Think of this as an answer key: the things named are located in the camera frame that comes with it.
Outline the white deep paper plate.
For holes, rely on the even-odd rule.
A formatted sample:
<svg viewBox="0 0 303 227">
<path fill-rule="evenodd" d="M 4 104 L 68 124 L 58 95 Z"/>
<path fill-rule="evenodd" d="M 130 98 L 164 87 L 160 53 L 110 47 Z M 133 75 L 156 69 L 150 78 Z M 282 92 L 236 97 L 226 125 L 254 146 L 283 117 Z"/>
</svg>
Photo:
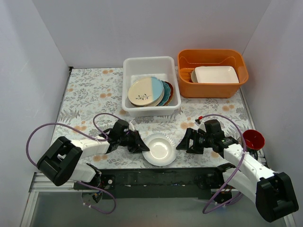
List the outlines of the white deep paper plate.
<svg viewBox="0 0 303 227">
<path fill-rule="evenodd" d="M 154 166 L 168 166 L 177 157 L 176 143 L 172 137 L 163 133 L 148 136 L 144 143 L 150 151 L 143 151 L 143 157 Z"/>
</svg>

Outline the teal scalloped plate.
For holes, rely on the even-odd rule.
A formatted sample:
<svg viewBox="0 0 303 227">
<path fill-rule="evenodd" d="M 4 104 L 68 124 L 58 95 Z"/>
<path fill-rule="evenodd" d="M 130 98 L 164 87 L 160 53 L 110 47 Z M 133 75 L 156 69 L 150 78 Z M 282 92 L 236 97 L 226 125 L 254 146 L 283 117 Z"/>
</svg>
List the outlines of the teal scalloped plate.
<svg viewBox="0 0 303 227">
<path fill-rule="evenodd" d="M 164 106 L 164 104 L 167 102 L 170 96 L 170 87 L 168 84 L 162 80 L 163 88 L 164 88 L 164 97 L 162 101 L 158 104 L 158 106 Z"/>
</svg>

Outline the red round plate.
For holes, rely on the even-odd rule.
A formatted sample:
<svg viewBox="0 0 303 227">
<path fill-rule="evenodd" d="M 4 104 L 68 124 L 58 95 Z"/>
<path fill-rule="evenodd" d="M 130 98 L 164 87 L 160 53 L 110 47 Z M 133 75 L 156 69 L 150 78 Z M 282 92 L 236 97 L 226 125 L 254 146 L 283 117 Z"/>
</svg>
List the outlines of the red round plate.
<svg viewBox="0 0 303 227">
<path fill-rule="evenodd" d="M 172 98 L 173 98 L 173 95 L 174 95 L 174 87 L 169 82 L 166 82 L 166 83 L 170 87 L 170 96 L 169 96 L 169 99 L 167 100 L 167 102 L 164 105 L 168 106 L 169 103 L 171 102 Z"/>
</svg>

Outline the cream and blue plate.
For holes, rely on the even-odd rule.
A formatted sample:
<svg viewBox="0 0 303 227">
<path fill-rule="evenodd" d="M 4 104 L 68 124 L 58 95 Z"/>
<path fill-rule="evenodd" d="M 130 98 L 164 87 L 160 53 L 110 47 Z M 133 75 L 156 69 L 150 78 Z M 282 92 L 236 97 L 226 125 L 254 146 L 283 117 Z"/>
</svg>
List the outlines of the cream and blue plate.
<svg viewBox="0 0 303 227">
<path fill-rule="evenodd" d="M 142 78 L 130 86 L 127 95 L 135 106 L 156 106 L 164 96 L 164 85 L 156 77 Z"/>
</svg>

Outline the cream plate with leaf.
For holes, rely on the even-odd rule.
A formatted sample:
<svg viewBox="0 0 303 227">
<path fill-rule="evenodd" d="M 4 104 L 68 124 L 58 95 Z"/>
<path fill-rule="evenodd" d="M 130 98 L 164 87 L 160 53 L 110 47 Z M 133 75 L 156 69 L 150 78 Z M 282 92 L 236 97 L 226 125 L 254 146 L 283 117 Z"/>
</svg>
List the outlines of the cream plate with leaf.
<svg viewBox="0 0 303 227">
<path fill-rule="evenodd" d="M 161 96 L 160 96 L 157 100 L 155 100 L 153 103 L 150 103 L 150 104 L 148 104 L 148 105 L 135 105 L 135 104 L 133 104 L 133 103 L 131 103 L 131 104 L 132 104 L 132 106 L 134 106 L 134 107 L 157 106 L 157 105 L 162 101 L 163 97 L 164 97 L 164 91 L 162 91 Z"/>
</svg>

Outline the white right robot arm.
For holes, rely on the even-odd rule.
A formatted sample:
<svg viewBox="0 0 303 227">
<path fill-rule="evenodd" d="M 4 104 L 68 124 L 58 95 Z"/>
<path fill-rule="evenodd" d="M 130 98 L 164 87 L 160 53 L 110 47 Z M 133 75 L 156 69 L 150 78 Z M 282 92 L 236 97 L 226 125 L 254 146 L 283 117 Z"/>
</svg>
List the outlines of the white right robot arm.
<svg viewBox="0 0 303 227">
<path fill-rule="evenodd" d="M 187 128 L 176 149 L 202 154 L 205 148 L 212 148 L 220 154 L 228 164 L 218 167 L 221 172 L 214 176 L 215 184 L 236 188 L 254 202 L 265 221 L 273 222 L 298 211 L 292 181 L 286 173 L 277 173 L 258 162 L 237 140 L 225 136 L 218 120 L 208 120 L 204 127 Z"/>
</svg>

